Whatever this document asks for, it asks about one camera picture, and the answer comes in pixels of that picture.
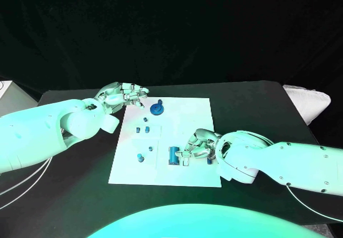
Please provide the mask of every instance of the blue cylinder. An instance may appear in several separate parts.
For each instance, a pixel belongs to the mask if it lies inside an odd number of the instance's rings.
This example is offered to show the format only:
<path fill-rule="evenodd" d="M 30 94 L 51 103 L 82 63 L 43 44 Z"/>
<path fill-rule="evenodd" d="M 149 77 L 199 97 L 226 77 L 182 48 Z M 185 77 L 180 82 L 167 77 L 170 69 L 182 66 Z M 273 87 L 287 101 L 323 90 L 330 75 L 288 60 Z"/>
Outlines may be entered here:
<path fill-rule="evenodd" d="M 141 154 L 137 155 L 139 161 L 143 162 L 144 161 L 144 157 L 141 156 Z"/>
<path fill-rule="evenodd" d="M 170 147 L 170 165 L 179 165 L 180 160 L 179 157 L 175 155 L 175 153 L 180 150 L 179 147 L 173 146 Z"/>
<path fill-rule="evenodd" d="M 159 99 L 159 102 L 156 104 L 152 105 L 150 107 L 150 112 L 153 115 L 159 116 L 164 111 L 164 108 L 163 108 L 163 101 L 162 99 Z"/>

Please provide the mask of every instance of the white cloth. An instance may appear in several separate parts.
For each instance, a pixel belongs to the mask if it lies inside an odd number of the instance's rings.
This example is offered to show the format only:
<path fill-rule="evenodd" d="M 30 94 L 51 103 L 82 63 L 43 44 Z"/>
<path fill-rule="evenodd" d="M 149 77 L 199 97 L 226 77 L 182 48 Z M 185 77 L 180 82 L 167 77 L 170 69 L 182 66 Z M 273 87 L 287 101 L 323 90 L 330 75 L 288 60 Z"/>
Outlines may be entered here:
<path fill-rule="evenodd" d="M 330 96 L 322 92 L 291 85 L 284 85 L 284 90 L 309 125 L 327 108 L 332 102 Z"/>

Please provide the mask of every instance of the black table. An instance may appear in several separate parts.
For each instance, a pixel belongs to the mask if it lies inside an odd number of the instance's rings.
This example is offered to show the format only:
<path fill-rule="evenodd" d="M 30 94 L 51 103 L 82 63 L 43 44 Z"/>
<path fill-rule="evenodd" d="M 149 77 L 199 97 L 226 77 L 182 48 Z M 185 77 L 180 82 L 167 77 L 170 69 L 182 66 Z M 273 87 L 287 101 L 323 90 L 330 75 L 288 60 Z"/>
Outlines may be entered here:
<path fill-rule="evenodd" d="M 95 89 L 49 91 L 39 105 L 92 98 L 97 92 Z M 157 86 L 150 87 L 149 95 L 209 98 L 215 130 L 221 134 L 247 130 L 274 142 L 317 144 L 284 89 L 275 82 Z M 124 112 L 126 109 L 115 114 L 121 121 Z M 247 208 L 301 225 L 333 222 L 303 207 L 287 188 L 262 172 L 252 184 L 222 179 L 222 188 L 108 184 L 120 129 L 121 124 L 114 134 L 100 131 L 94 138 L 54 157 L 33 189 L 0 210 L 0 233 L 6 237 L 85 237 L 127 215 L 180 203 Z M 5 173 L 0 177 L 2 190 L 39 166 Z M 16 198 L 32 182 L 0 197 L 2 204 Z M 300 189 L 293 191 L 319 212 L 343 218 L 343 197 Z"/>

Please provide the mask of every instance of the white paper sheet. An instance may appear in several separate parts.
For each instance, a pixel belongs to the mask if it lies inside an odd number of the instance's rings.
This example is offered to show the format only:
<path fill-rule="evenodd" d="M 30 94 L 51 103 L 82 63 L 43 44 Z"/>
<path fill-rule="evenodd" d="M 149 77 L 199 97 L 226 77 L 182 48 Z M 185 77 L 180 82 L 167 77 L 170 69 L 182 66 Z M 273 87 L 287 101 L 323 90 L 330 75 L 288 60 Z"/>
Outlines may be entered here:
<path fill-rule="evenodd" d="M 154 116 L 150 106 L 159 99 L 164 112 Z M 141 102 L 144 110 L 136 106 L 126 109 L 108 183 L 222 187 L 216 160 L 208 165 L 206 158 L 190 158 L 189 166 L 183 166 L 180 159 L 180 165 L 169 165 L 169 147 L 183 150 L 196 129 L 213 130 L 209 99 L 149 97 Z M 144 157 L 141 163 L 137 154 Z"/>

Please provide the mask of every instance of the cable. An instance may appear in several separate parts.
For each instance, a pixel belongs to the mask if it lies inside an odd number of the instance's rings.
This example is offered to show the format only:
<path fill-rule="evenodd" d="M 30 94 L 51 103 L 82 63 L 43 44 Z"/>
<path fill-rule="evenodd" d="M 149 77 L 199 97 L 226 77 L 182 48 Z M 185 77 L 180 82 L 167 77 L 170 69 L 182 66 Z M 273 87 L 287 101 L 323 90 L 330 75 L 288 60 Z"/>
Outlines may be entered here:
<path fill-rule="evenodd" d="M 2 196 L 5 193 L 7 193 L 10 190 L 13 190 L 23 182 L 26 182 L 26 181 L 32 178 L 32 176 L 33 176 L 33 175 L 42 170 L 42 168 L 45 167 L 46 163 L 49 162 L 49 159 L 45 161 L 43 165 L 42 165 L 41 168 L 36 170 L 36 172 L 35 172 L 17 185 L 15 185 L 15 186 L 10 187 L 6 191 L 3 191 L 3 192 L 0 193 L 0 196 Z"/>
<path fill-rule="evenodd" d="M 49 164 L 51 164 L 51 162 L 52 162 L 52 157 L 48 159 L 48 161 L 49 161 L 49 162 L 48 162 L 48 165 L 46 165 L 46 167 L 45 167 L 45 170 L 43 170 L 43 172 L 42 172 L 42 174 L 41 174 L 41 176 L 39 176 L 36 182 L 33 183 L 33 185 L 29 187 L 29 189 L 22 193 L 22 195 L 20 195 L 12 202 L 9 202 L 3 207 L 0 207 L 0 209 L 3 209 L 7 205 L 10 205 L 10 204 L 25 195 L 25 193 L 32 189 L 32 187 L 35 186 L 35 184 L 38 183 L 39 179 L 42 178 L 42 176 L 43 176 L 43 174 L 45 174 L 45 171 L 46 171 L 46 169 L 48 169 L 48 167 L 49 167 Z"/>
<path fill-rule="evenodd" d="M 343 220 L 336 219 L 336 218 L 333 218 L 333 217 L 329 217 L 329 216 L 323 215 L 322 213 L 316 212 L 316 211 L 300 201 L 300 199 L 297 198 L 297 196 L 296 196 L 294 193 L 291 192 L 290 186 L 287 186 L 287 188 L 288 188 L 288 191 L 290 191 L 291 195 L 293 195 L 293 196 L 296 197 L 296 199 L 299 200 L 299 202 L 300 202 L 314 213 L 317 213 L 320 216 L 323 216 L 323 217 L 326 217 L 326 218 L 329 218 L 329 219 L 332 219 L 332 220 L 335 220 L 335 221 L 343 222 Z"/>

